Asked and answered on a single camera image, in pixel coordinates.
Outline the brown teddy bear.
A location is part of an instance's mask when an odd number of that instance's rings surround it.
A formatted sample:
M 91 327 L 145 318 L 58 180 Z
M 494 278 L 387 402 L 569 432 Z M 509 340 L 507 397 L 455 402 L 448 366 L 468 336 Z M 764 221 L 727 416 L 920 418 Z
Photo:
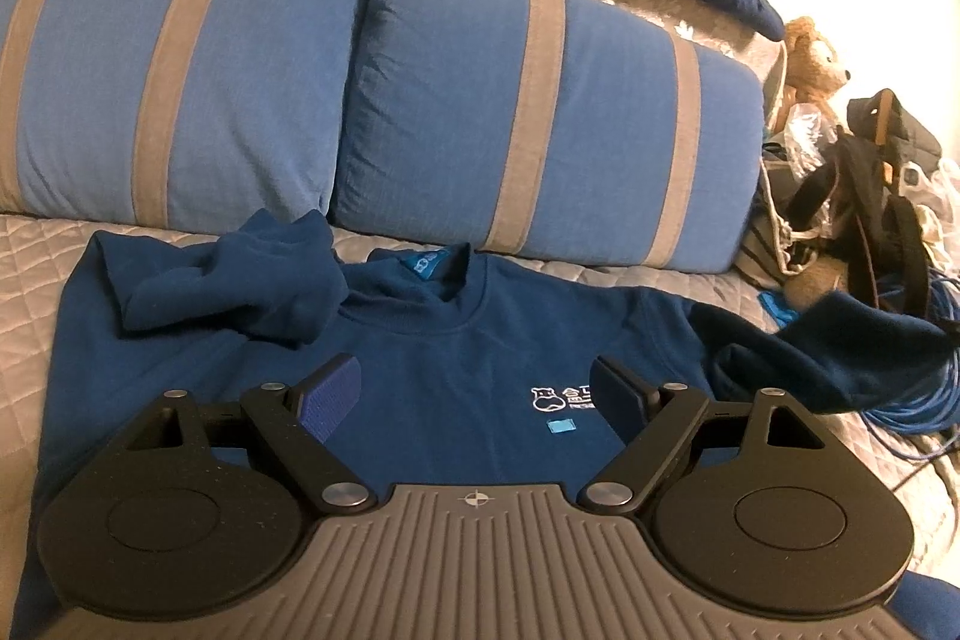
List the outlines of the brown teddy bear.
M 773 131 L 778 133 L 786 125 L 789 110 L 796 104 L 812 104 L 828 122 L 836 124 L 833 97 L 850 82 L 850 70 L 810 16 L 791 19 L 784 32 L 786 76 Z

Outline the blue striped pillow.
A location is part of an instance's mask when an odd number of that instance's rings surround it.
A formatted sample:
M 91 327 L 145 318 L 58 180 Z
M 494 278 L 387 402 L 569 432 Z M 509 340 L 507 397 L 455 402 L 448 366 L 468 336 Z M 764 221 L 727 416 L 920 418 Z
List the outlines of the blue striped pillow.
M 2 205 L 220 234 L 331 201 L 364 0 L 2 0 Z
M 370 0 L 332 214 L 581 265 L 729 268 L 758 179 L 757 77 L 596 0 Z

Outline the right blue striped pillow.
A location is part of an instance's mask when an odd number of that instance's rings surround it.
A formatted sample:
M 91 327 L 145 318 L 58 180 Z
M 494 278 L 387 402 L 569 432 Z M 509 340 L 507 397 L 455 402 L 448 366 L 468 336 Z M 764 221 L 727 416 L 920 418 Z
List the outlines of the right blue striped pillow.
M 596 0 L 370 0 L 332 214 L 581 265 L 729 268 L 758 179 L 757 77 Z

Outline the left blue striped pillow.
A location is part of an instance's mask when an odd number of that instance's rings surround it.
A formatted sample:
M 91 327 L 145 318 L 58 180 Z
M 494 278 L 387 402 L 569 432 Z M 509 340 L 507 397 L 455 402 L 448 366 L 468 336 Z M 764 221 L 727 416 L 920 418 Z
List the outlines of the left blue striped pillow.
M 2 0 L 2 205 L 220 234 L 331 201 L 364 0 Z

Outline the dark blue sweatshirt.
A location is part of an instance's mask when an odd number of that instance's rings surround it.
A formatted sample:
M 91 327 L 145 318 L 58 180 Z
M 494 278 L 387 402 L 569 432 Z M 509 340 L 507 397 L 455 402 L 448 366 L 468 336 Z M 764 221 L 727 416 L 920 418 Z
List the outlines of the dark blue sweatshirt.
M 560 482 L 620 452 L 589 370 L 722 401 L 779 386 L 817 414 L 908 408 L 939 390 L 934 323 L 832 292 L 775 333 L 652 287 L 594 287 L 454 245 L 341 262 L 319 214 L 259 213 L 176 247 L 98 232 L 60 298 L 34 498 L 47 503 L 156 396 L 231 401 L 337 354 L 361 395 L 331 448 L 376 492 L 396 482 Z

